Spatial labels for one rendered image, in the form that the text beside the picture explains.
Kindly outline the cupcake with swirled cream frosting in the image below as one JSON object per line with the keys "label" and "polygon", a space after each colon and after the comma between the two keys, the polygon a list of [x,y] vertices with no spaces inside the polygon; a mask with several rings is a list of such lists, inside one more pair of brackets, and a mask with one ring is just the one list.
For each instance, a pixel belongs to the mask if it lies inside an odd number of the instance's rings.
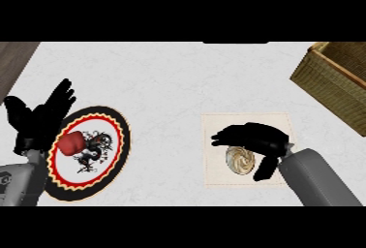
{"label": "cupcake with swirled cream frosting", "polygon": [[241,146],[230,146],[226,150],[226,164],[233,173],[248,174],[255,164],[254,153]]}

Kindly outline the brown wooden panel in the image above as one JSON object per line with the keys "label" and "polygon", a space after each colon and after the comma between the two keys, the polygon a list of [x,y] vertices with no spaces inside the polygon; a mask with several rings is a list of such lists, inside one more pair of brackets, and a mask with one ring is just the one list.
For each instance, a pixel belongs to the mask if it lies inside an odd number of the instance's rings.
{"label": "brown wooden panel", "polygon": [[0,104],[24,71],[39,42],[0,42]]}

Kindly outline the cream square placemat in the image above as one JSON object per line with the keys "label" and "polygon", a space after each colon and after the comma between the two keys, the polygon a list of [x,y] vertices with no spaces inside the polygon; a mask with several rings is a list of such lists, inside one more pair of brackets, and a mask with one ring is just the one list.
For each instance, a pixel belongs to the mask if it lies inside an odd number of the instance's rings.
{"label": "cream square placemat", "polygon": [[292,128],[291,117],[285,112],[251,112],[251,113],[204,113],[202,132],[204,132],[204,165],[205,165],[205,186],[208,188],[264,188],[286,187],[288,184],[278,170],[267,180],[255,182],[254,173],[263,155],[258,153],[242,153],[242,161],[253,165],[253,170],[247,174],[236,174],[226,163],[227,146],[213,146],[211,136],[227,126],[242,125],[255,122],[273,126],[288,136],[289,141],[297,143],[297,135]]}

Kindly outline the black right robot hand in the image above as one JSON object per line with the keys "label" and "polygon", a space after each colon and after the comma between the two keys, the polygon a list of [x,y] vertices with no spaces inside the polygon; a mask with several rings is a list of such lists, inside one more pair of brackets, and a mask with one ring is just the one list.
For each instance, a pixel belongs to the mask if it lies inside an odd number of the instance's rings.
{"label": "black right robot hand", "polygon": [[286,155],[289,136],[275,127],[248,122],[230,125],[211,137],[213,146],[241,146],[263,155],[253,180],[261,181],[272,177],[279,165],[279,158]]}

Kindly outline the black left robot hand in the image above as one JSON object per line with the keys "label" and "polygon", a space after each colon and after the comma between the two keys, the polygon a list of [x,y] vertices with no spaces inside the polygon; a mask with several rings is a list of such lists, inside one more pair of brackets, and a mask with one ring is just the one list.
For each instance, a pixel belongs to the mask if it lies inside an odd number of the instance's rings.
{"label": "black left robot hand", "polygon": [[52,148],[62,121],[75,101],[71,81],[65,78],[44,104],[30,109],[16,96],[5,98],[9,124],[18,131],[15,153],[24,155],[28,150],[47,152]]}

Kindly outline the round black red patterned plate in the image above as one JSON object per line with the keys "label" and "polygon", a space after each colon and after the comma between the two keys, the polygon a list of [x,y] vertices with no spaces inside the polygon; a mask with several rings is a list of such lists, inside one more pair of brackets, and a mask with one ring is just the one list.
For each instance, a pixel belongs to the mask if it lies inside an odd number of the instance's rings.
{"label": "round black red patterned plate", "polygon": [[[83,151],[65,156],[61,137],[80,131],[86,141]],[[96,106],[78,110],[62,121],[61,131],[49,151],[47,194],[64,202],[96,195],[115,180],[130,153],[130,127],[121,113]]]}

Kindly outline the brown wicker basket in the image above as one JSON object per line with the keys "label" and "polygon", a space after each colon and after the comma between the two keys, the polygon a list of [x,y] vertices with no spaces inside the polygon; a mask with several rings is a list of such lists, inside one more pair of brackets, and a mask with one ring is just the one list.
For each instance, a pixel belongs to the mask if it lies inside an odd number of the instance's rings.
{"label": "brown wicker basket", "polygon": [[366,137],[366,42],[316,43],[291,81]]}

